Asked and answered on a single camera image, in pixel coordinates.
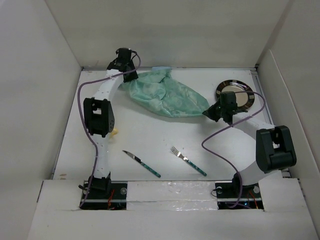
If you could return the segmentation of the dark rimmed dinner plate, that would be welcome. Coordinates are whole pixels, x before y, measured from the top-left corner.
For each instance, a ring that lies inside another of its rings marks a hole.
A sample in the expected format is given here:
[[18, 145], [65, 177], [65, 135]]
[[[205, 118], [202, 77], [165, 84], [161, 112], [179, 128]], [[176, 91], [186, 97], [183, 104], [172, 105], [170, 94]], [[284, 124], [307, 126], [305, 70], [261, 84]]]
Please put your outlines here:
[[255, 102], [255, 94], [252, 93], [253, 89], [246, 83], [229, 79], [221, 82], [216, 90], [215, 95], [218, 99], [222, 92], [235, 92], [236, 102], [239, 109], [247, 110]]

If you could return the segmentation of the green satin cloth placemat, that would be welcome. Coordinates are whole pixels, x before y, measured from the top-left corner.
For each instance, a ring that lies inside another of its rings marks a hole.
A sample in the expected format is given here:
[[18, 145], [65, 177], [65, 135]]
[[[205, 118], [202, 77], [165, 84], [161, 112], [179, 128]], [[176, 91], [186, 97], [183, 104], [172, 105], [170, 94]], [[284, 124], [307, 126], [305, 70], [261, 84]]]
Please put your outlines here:
[[135, 103], [146, 110], [168, 118], [194, 118], [209, 108], [205, 97], [175, 80], [171, 69], [138, 74], [138, 78], [121, 87]]

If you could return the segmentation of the fork with green handle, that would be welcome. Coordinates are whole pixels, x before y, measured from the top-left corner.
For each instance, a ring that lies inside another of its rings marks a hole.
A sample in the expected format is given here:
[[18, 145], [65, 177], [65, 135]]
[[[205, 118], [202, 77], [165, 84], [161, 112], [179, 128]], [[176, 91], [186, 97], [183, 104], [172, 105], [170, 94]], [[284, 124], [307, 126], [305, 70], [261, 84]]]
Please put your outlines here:
[[185, 163], [187, 163], [190, 167], [192, 167], [194, 170], [196, 170], [198, 173], [200, 173], [201, 175], [203, 175], [204, 177], [207, 176], [207, 173], [204, 172], [201, 168], [199, 168], [198, 166], [196, 166], [193, 162], [191, 162], [187, 157], [185, 157], [184, 155], [182, 155], [182, 153], [177, 150], [174, 146], [172, 146], [170, 148], [170, 151], [173, 155], [177, 156], [178, 158], [180, 158], [181, 160], [183, 160]]

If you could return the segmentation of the yellow ceramic mug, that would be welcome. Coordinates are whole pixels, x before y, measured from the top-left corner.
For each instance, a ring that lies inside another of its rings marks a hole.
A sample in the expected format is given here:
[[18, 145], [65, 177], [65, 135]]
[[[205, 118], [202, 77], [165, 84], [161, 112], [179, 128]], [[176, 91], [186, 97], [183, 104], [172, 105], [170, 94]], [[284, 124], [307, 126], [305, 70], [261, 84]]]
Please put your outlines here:
[[112, 132], [110, 133], [110, 135], [109, 135], [109, 139], [110, 139], [110, 140], [113, 139], [118, 133], [119, 133], [118, 129], [117, 129], [117, 128], [114, 128], [114, 129], [112, 130]]

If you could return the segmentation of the knife with green handle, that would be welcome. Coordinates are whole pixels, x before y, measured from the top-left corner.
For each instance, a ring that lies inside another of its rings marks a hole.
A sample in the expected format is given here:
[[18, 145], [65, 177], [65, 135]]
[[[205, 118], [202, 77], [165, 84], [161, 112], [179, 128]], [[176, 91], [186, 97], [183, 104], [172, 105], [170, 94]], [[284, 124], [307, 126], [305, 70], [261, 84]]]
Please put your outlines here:
[[153, 175], [155, 175], [157, 178], [161, 178], [161, 175], [155, 171], [154, 169], [152, 169], [150, 166], [148, 166], [146, 163], [144, 163], [139, 157], [135, 156], [133, 153], [126, 151], [126, 150], [122, 150], [126, 155], [128, 155], [130, 158], [132, 158], [133, 160], [135, 160], [136, 162], [138, 162], [142, 167], [144, 167], [145, 169], [147, 169], [150, 173], [152, 173]]

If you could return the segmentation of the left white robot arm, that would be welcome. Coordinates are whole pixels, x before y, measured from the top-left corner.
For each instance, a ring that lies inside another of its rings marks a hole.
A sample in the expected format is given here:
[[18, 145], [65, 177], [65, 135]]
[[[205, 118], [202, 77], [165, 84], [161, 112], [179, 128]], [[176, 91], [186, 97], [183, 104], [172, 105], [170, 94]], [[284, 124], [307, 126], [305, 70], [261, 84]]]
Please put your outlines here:
[[130, 48], [116, 50], [116, 58], [111, 61], [106, 70], [106, 77], [95, 80], [101, 86], [92, 97], [86, 97], [83, 107], [80, 107], [81, 120], [89, 140], [95, 148], [94, 164], [87, 187], [84, 187], [84, 199], [97, 194], [107, 198], [111, 194], [111, 169], [108, 161], [109, 136], [115, 127], [115, 117], [111, 101], [122, 83], [138, 78], [137, 68], [133, 59], [138, 53]]

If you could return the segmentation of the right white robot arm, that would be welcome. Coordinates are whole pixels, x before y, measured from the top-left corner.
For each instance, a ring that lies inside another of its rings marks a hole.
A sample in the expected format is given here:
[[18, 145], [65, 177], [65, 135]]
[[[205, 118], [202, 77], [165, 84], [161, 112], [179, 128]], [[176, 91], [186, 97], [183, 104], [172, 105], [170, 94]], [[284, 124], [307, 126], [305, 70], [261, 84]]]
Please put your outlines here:
[[233, 91], [221, 93], [217, 102], [202, 114], [215, 122], [223, 119], [228, 124], [206, 140], [230, 128], [241, 130], [255, 140], [255, 160], [245, 169], [236, 170], [232, 178], [232, 193], [243, 197], [249, 192], [249, 186], [258, 183], [273, 171], [295, 166], [297, 156], [290, 129], [285, 125], [275, 126], [261, 121], [255, 117], [257, 113], [249, 114], [238, 106], [238, 94], [239, 92]]

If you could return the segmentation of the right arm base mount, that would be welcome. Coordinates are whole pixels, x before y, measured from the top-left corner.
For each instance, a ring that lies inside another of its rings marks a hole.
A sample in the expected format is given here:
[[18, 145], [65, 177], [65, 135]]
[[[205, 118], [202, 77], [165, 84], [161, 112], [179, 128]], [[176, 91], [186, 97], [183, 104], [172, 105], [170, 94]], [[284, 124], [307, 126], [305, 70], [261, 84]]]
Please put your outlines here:
[[258, 183], [240, 186], [237, 174], [232, 180], [218, 180], [210, 192], [216, 198], [219, 210], [263, 210], [263, 200]]

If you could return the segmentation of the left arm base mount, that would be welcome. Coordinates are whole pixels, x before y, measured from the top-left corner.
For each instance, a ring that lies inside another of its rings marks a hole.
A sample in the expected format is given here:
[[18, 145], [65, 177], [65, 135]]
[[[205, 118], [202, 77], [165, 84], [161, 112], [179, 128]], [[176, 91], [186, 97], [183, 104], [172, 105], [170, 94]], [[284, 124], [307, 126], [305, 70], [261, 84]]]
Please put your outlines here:
[[89, 180], [78, 187], [82, 190], [79, 208], [81, 210], [127, 209], [127, 181], [112, 181], [110, 175], [103, 178], [93, 177], [90, 187]]

